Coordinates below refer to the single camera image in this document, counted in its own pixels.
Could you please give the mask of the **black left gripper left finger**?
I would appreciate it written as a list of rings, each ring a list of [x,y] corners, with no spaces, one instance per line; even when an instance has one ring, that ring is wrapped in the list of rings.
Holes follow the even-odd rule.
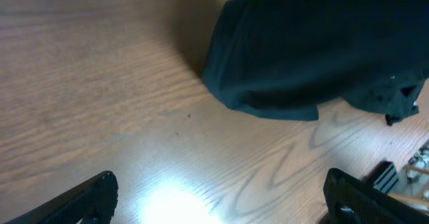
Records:
[[[109,224],[118,203],[118,183],[106,170],[7,224]]]

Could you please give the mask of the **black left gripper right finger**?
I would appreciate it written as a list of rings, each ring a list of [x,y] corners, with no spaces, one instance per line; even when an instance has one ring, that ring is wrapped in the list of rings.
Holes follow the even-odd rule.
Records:
[[[323,187],[331,224],[428,224],[428,216],[331,168]]]

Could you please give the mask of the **black leggings with orange waistband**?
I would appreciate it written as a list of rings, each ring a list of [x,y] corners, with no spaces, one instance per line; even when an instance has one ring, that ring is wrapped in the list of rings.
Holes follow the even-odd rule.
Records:
[[[428,0],[229,0],[202,80],[226,107],[316,121],[341,98],[385,116],[418,113],[428,78]]]

